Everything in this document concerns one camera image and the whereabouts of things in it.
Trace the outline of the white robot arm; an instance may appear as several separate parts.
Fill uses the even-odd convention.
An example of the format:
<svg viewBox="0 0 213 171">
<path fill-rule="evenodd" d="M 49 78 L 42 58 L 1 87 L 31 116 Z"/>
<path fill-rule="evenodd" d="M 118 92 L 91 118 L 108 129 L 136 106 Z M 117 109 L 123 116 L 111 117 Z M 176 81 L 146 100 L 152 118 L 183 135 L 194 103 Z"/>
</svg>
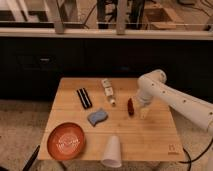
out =
<svg viewBox="0 0 213 171">
<path fill-rule="evenodd" d="M 213 137 L 213 104 L 167 86 L 166 80 L 161 69 L 140 76 L 136 95 L 139 105 L 146 107 L 157 97 Z"/>
</svg>

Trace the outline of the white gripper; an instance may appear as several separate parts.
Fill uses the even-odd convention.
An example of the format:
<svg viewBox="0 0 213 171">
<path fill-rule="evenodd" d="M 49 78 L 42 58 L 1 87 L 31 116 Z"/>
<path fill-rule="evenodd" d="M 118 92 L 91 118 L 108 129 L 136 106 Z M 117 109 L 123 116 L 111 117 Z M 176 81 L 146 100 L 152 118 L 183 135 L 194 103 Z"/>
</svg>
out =
<svg viewBox="0 0 213 171">
<path fill-rule="evenodd" d="M 146 91 L 137 90 L 136 98 L 140 106 L 143 107 L 140 109 L 140 118 L 145 119 L 149 113 L 149 108 L 146 106 L 151 104 L 153 96 L 150 93 L 147 93 Z"/>
</svg>

